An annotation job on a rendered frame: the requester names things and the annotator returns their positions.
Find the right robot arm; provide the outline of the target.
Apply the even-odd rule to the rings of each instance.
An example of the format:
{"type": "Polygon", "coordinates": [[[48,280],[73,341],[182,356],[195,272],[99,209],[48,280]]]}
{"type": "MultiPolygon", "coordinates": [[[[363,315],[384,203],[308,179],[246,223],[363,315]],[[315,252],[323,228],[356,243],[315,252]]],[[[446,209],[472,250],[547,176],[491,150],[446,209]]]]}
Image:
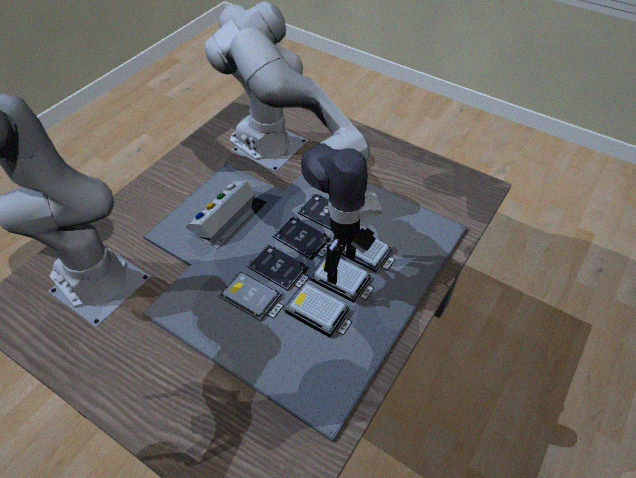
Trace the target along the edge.
{"type": "Polygon", "coordinates": [[[69,166],[17,96],[0,94],[0,152],[1,167],[22,187],[0,196],[2,228],[52,248],[50,278],[74,307],[112,300],[124,289],[127,263],[90,224],[111,213],[111,189],[69,166]]]}

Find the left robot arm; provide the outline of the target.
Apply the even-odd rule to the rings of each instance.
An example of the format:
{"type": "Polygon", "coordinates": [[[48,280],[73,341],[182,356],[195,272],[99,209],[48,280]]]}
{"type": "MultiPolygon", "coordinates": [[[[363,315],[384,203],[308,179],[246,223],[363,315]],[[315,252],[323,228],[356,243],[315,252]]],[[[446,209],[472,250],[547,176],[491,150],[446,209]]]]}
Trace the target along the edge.
{"type": "Polygon", "coordinates": [[[230,142],[255,160],[281,156],[289,149],[283,107],[311,110],[333,135],[301,159],[305,180],[329,194],[325,214],[340,224],[380,215],[377,194],[366,191],[370,144],[321,87],[301,75],[300,56],[278,44],[286,36],[280,10],[266,1],[250,9],[230,5],[219,17],[219,28],[205,42],[206,57],[214,69],[242,84],[250,103],[250,115],[230,142]]]}

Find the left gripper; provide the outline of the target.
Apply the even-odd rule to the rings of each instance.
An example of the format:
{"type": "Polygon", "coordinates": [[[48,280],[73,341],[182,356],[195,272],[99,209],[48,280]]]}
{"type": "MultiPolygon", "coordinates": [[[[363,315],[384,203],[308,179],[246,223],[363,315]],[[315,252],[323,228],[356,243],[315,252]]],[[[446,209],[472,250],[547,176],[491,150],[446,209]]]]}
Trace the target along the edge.
{"type": "Polygon", "coordinates": [[[346,247],[346,256],[355,259],[356,248],[351,245],[353,239],[349,239],[349,236],[354,235],[358,229],[360,229],[360,220],[353,224],[340,224],[335,222],[330,217],[330,228],[334,233],[332,245],[327,245],[327,255],[324,266],[324,271],[327,272],[327,281],[336,285],[338,264],[342,251],[346,247]],[[347,244],[347,246],[346,246],[347,244]],[[343,245],[343,246],[341,246],[343,245]]]}

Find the grey operator panel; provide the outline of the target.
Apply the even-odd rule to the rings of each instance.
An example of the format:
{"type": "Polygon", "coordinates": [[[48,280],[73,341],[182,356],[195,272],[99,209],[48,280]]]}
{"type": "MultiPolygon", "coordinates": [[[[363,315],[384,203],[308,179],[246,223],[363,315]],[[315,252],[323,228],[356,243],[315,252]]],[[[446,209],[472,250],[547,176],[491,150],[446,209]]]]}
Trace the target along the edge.
{"type": "Polygon", "coordinates": [[[188,223],[191,234],[218,249],[260,205],[247,181],[234,181],[188,223]]]}

